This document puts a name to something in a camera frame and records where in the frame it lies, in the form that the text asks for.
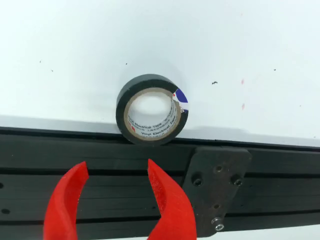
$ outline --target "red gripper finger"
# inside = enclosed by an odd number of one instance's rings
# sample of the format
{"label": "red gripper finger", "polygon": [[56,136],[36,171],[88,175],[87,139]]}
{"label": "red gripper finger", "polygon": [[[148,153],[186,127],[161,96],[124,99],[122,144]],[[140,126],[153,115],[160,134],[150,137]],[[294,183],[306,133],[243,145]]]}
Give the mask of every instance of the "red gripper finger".
{"label": "red gripper finger", "polygon": [[82,189],[89,178],[86,162],[71,168],[59,181],[46,209],[44,240],[77,240],[76,215]]}
{"label": "red gripper finger", "polygon": [[196,240],[196,220],[182,188],[151,159],[148,175],[161,218],[148,240]]}

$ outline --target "tape roll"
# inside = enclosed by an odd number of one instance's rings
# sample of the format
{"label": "tape roll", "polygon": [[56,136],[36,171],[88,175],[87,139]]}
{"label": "tape roll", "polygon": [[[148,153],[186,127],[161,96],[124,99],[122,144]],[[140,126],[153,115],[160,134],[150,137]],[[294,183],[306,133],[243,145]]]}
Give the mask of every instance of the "tape roll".
{"label": "tape roll", "polygon": [[[145,125],[131,116],[131,105],[146,93],[163,93],[171,100],[170,111],[157,124]],[[188,119],[188,101],[184,93],[169,79],[156,74],[145,74],[130,80],[121,89],[116,101],[116,124],[130,142],[158,146],[175,138]]]}

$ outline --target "black metal plate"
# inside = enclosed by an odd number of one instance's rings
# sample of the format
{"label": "black metal plate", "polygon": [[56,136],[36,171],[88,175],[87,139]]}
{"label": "black metal plate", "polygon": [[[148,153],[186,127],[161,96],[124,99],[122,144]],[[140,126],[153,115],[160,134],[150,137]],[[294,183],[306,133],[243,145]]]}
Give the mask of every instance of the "black metal plate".
{"label": "black metal plate", "polygon": [[233,176],[243,179],[250,162],[251,154],[245,149],[196,149],[182,188],[193,206],[199,238],[216,233],[212,220],[225,217],[239,189],[239,186],[232,183]]}

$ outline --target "white backdrop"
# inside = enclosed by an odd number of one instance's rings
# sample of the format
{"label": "white backdrop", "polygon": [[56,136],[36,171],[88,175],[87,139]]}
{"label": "white backdrop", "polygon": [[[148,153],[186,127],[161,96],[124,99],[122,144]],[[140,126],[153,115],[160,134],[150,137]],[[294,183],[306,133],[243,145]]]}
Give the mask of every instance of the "white backdrop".
{"label": "white backdrop", "polygon": [[[119,133],[119,90],[152,73],[188,98],[178,137],[320,147],[319,9],[314,0],[0,0],[0,126]],[[296,237],[255,234],[279,231]],[[233,234],[258,236],[216,237]]]}

